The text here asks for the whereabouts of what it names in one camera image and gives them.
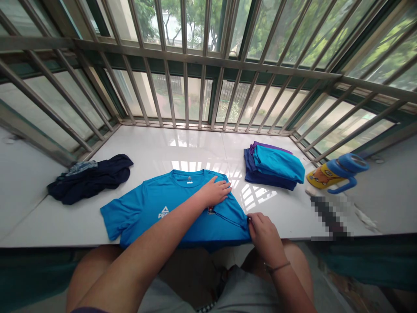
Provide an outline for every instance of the leg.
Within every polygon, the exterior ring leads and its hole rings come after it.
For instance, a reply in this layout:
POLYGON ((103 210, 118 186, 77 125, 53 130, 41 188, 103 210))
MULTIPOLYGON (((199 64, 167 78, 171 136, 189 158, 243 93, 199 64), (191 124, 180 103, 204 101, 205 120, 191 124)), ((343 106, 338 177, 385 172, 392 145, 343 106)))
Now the leg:
MULTIPOLYGON (((291 262, 291 266, 300 280, 301 285, 304 287, 304 290, 310 300, 314 302, 313 280, 311 278, 310 267, 304 253, 291 240, 283 239, 282 244, 284 245, 285 256, 288 261, 291 262)), ((242 269, 264 280, 272 282, 271 277, 264 270, 264 261, 258 255, 255 248, 246 257, 244 263, 242 264, 242 269)))
POLYGON ((66 311, 71 312, 91 286, 122 253, 115 245, 99 246, 91 250, 78 264, 68 287, 66 311))

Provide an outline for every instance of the logo on t-shirt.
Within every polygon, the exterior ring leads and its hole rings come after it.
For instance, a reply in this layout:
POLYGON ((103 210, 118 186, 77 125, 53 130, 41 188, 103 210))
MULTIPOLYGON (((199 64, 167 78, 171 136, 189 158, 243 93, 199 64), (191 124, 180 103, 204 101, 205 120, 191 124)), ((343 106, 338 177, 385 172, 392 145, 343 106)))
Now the logo on t-shirt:
POLYGON ((164 209, 162 210, 161 213, 158 214, 158 218, 163 218, 165 215, 167 215, 169 213, 168 208, 164 207, 164 209))

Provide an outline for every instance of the wristband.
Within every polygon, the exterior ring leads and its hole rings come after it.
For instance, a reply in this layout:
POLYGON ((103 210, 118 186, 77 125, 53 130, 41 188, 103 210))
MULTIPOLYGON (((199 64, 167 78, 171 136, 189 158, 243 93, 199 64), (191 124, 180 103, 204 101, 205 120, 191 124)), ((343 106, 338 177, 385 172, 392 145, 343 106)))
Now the wristband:
POLYGON ((264 266, 265 266, 265 272, 267 272, 269 275, 272 275, 275 271, 280 270, 283 267, 286 267, 288 265, 290 265, 291 262, 288 261, 287 263, 285 263, 284 265, 278 266, 276 268, 272 268, 270 267, 267 263, 264 262, 264 266))

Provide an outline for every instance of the water bottle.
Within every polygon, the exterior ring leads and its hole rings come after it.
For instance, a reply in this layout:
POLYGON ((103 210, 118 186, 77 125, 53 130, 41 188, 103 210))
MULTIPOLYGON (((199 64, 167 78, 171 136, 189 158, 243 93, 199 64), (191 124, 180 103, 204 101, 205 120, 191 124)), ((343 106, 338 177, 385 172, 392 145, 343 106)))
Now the water bottle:
POLYGON ((349 183, 338 189, 328 190, 331 194, 337 194, 355 187, 357 181, 354 176, 368 169, 369 164, 364 159, 356 154, 347 153, 318 167, 309 173, 306 178, 310 184, 319 189, 349 180, 349 183))

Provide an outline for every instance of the white countertop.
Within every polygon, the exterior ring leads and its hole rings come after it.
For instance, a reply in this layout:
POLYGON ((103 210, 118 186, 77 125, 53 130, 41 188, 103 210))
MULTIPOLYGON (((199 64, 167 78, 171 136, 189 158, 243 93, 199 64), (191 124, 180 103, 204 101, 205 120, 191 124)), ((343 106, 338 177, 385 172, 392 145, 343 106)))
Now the white countertop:
MULTIPOLYGON (((126 154, 134 165, 130 178, 116 190, 105 190, 90 199, 65 206, 47 196, 1 242, 0 247, 96 246, 109 241, 100 208, 119 198, 144 180, 172 169, 201 169, 225 173, 232 183, 232 193, 245 213, 262 212, 276 225, 281 238, 314 239, 329 237, 318 213, 305 193, 309 184, 298 184, 294 191, 252 184, 245 181, 243 149, 259 141, 291 151, 303 163, 306 173, 314 169, 304 154, 288 137, 174 130, 121 126, 95 154, 102 161, 119 153, 126 154)), ((344 195, 330 201, 346 203, 335 211, 346 230, 354 236, 374 235, 356 217, 344 195)))

